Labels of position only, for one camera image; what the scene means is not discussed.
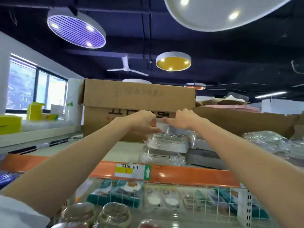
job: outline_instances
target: yellow label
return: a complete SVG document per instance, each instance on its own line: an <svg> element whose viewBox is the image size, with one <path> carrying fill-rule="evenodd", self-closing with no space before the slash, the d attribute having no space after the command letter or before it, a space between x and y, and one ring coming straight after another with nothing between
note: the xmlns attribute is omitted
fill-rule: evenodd
<svg viewBox="0 0 304 228"><path fill-rule="evenodd" d="M132 174L133 173L133 169L131 168L124 168L124 167L117 167L115 169L116 173L122 173L122 174Z"/></svg>

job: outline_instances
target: dark ceiling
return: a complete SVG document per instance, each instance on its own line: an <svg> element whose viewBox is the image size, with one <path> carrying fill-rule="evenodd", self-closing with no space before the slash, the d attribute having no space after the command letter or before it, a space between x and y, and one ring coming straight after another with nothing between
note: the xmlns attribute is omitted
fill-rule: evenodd
<svg viewBox="0 0 304 228"><path fill-rule="evenodd" d="M85 49L59 38L46 23L49 7L71 7L89 15L104 28L106 45ZM83 77L213 85L197 92L202 96L287 91L285 99L304 100L304 86L293 87L304 83L303 26L304 0L292 0L262 19L221 32L185 28L169 14L164 0L0 0L1 31ZM155 59L167 51L189 54L192 66L181 72L158 69ZM106 71L122 68L125 55L131 69L149 76ZM292 60L300 73L293 71ZM265 85L219 85L240 82Z"/></svg>

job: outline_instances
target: white sleeve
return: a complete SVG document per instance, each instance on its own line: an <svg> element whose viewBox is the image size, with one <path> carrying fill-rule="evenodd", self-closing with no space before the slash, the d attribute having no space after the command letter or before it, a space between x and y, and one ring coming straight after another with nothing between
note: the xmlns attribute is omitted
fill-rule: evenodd
<svg viewBox="0 0 304 228"><path fill-rule="evenodd" d="M26 204L0 195L0 227L45 228L50 219Z"/></svg>

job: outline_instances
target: green arrow sticker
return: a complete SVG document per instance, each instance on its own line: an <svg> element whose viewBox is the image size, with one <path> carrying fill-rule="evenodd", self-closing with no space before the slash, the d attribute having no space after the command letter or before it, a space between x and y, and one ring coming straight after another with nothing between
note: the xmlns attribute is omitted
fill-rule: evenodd
<svg viewBox="0 0 304 228"><path fill-rule="evenodd" d="M144 180L150 180L151 178L151 165L145 165L145 171L143 173Z"/></svg>

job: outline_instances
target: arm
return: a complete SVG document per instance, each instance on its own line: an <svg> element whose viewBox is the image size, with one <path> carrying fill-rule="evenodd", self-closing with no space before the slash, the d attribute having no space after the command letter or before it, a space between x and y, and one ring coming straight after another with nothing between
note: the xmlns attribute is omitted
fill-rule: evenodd
<svg viewBox="0 0 304 228"><path fill-rule="evenodd" d="M264 149L240 138L192 110L164 119L172 126L200 134L284 228L302 227L304 172Z"/></svg>
<svg viewBox="0 0 304 228"><path fill-rule="evenodd" d="M150 126L153 121L155 114L143 110L116 118L24 173L0 193L52 217L125 134L158 133L160 129Z"/></svg>

